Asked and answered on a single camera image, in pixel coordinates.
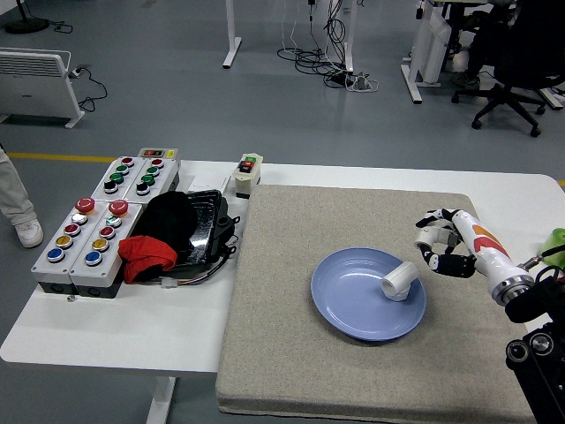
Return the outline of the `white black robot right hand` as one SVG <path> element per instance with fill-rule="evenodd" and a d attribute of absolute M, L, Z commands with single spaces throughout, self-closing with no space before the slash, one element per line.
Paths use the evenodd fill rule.
<path fill-rule="evenodd" d="M 416 227 L 415 247 L 435 273 L 469 278 L 479 272 L 487 278 L 493 297 L 502 294 L 509 284 L 531 281 L 531 276 L 512 262 L 500 241 L 464 210 L 430 210 Z"/>

